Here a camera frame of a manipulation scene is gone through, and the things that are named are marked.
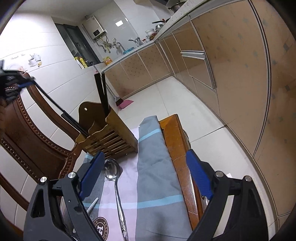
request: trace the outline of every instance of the cooking pot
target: cooking pot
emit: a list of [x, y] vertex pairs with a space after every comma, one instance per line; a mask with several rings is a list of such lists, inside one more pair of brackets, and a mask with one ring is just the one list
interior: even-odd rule
[[175, 5], [173, 5], [172, 7], [169, 7], [169, 10], [172, 10], [174, 13], [177, 12], [179, 10], [179, 8], [184, 4], [185, 2], [178, 2]]

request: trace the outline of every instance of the white tiled floor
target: white tiled floor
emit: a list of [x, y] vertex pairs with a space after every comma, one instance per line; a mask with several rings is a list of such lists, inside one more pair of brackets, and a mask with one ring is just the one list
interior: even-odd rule
[[[118, 115], [130, 129], [138, 127], [147, 116], [157, 115], [158, 120], [162, 120], [177, 113], [189, 136], [192, 149], [202, 161], [210, 163], [214, 170], [230, 173], [233, 178], [241, 179], [250, 175], [262, 199], [268, 232], [270, 235], [275, 233], [271, 205], [250, 160], [229, 131], [223, 127], [224, 123], [194, 94], [174, 77], [169, 77], [128, 99], [134, 102], [120, 110]], [[216, 235], [224, 231], [232, 200], [233, 198], [229, 197]]]

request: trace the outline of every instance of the wooden knife block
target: wooden knife block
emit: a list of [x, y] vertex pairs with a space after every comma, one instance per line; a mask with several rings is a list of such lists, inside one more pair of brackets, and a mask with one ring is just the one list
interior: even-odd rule
[[105, 158], [113, 159], [138, 152], [137, 139], [112, 108], [105, 118], [101, 103], [83, 102], [78, 112], [80, 126], [90, 134], [87, 138], [82, 134], [76, 138], [85, 152], [94, 156], [102, 151]]

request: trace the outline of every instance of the window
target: window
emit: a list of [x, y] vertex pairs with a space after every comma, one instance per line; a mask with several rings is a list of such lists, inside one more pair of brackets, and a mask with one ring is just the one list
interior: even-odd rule
[[78, 26], [57, 24], [57, 29], [74, 57], [82, 57], [88, 67], [101, 63]]

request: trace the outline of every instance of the pink dustpan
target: pink dustpan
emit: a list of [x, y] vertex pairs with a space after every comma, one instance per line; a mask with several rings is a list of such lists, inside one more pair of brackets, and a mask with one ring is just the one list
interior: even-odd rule
[[131, 103], [133, 103], [132, 100], [124, 100], [118, 107], [120, 109], [124, 109], [125, 107], [127, 107], [128, 105], [130, 105]]

